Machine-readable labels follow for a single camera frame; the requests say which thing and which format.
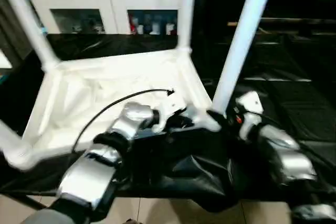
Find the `white pvc pipe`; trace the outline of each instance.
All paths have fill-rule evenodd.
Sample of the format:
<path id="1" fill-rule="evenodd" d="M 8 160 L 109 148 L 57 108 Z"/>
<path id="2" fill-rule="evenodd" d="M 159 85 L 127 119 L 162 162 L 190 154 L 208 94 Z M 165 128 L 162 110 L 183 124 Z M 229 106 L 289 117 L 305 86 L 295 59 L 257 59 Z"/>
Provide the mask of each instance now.
<path id="1" fill-rule="evenodd" d="M 42 63 L 42 69 L 48 71 L 59 63 L 50 44 L 36 22 L 35 14 L 26 0 L 9 0 L 31 45 Z"/>
<path id="2" fill-rule="evenodd" d="M 193 25 L 195 0 L 182 0 L 178 21 L 178 43 L 179 48 L 190 48 L 191 30 Z"/>
<path id="3" fill-rule="evenodd" d="M 34 167 L 37 159 L 32 147 L 0 120 L 0 151 L 8 163 L 21 170 Z"/>
<path id="4" fill-rule="evenodd" d="M 212 109 L 224 114 L 258 28 L 267 0 L 245 0 L 242 14 L 213 99 Z"/>

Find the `tile floor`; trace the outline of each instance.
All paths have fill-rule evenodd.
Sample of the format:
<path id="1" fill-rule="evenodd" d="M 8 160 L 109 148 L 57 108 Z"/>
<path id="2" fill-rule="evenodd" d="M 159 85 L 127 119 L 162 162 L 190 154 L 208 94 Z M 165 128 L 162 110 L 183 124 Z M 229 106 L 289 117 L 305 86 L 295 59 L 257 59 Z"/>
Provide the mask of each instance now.
<path id="1" fill-rule="evenodd" d="M 54 197 L 32 196 L 45 205 Z M 191 200 L 117 198 L 108 217 L 99 224 L 122 224 L 132 218 L 144 224 L 289 224 L 283 202 L 242 201 L 217 214 L 206 212 Z M 19 224 L 34 210 L 0 196 L 0 223 Z"/>

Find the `white cabinet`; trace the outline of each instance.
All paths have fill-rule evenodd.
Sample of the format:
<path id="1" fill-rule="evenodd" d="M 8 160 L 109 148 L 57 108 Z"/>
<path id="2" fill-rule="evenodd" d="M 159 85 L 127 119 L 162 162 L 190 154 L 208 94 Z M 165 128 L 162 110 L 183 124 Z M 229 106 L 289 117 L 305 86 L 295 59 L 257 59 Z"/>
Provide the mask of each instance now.
<path id="1" fill-rule="evenodd" d="M 150 19 L 159 24 L 161 32 L 165 31 L 166 24 L 172 24 L 178 31 L 181 1 L 31 0 L 41 22 L 51 34 L 130 34 L 129 18 L 134 15 L 142 22 L 149 23 Z"/>
<path id="2" fill-rule="evenodd" d="M 31 1 L 48 33 L 117 33 L 110 0 Z"/>

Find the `black cable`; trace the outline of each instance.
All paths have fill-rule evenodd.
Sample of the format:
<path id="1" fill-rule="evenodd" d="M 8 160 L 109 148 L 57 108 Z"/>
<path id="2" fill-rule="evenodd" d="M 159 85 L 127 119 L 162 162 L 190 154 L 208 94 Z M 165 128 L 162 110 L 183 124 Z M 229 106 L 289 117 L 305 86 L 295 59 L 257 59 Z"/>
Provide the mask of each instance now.
<path id="1" fill-rule="evenodd" d="M 76 147 L 78 145 L 78 142 L 79 142 L 79 139 L 80 137 L 83 135 L 83 133 L 85 132 L 85 130 L 91 125 L 91 123 L 93 123 L 93 121 L 99 117 L 102 113 L 104 113 L 106 110 L 108 110 L 109 108 L 111 108 L 112 106 L 116 105 L 117 103 L 120 103 L 126 99 L 129 99 L 129 98 L 132 98 L 132 97 L 135 97 L 137 95 L 140 95 L 140 94 L 145 94 L 145 93 L 149 93 L 149 92 L 157 92 L 157 91 L 164 91 L 164 92 L 167 92 L 168 95 L 174 93 L 174 91 L 172 90 L 168 90 L 168 89 L 148 89 L 148 90 L 143 90 L 143 91 L 140 91 L 140 92 L 137 92 L 137 93 L 134 93 L 134 94 L 130 94 L 126 97 L 123 97 L 123 98 L 120 98 L 112 103 L 110 103 L 109 105 L 107 105 L 105 108 L 103 108 L 101 111 L 99 111 L 84 127 L 83 129 L 80 131 L 79 135 L 77 136 L 76 138 L 76 141 L 74 143 L 74 145 L 72 146 L 72 149 L 71 149 L 71 153 L 76 153 Z"/>

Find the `glass cabinet door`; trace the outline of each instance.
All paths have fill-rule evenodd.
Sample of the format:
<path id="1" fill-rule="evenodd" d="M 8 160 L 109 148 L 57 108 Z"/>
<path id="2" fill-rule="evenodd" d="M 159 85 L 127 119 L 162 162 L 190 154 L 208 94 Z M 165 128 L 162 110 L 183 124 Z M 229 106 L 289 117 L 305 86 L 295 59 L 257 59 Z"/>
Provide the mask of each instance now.
<path id="1" fill-rule="evenodd" d="M 176 35 L 181 0 L 111 0 L 120 34 Z"/>
<path id="2" fill-rule="evenodd" d="M 47 33 L 116 34 L 110 0 L 31 0 Z"/>
<path id="3" fill-rule="evenodd" d="M 105 34 L 98 9 L 51 9 L 58 29 L 65 34 Z"/>

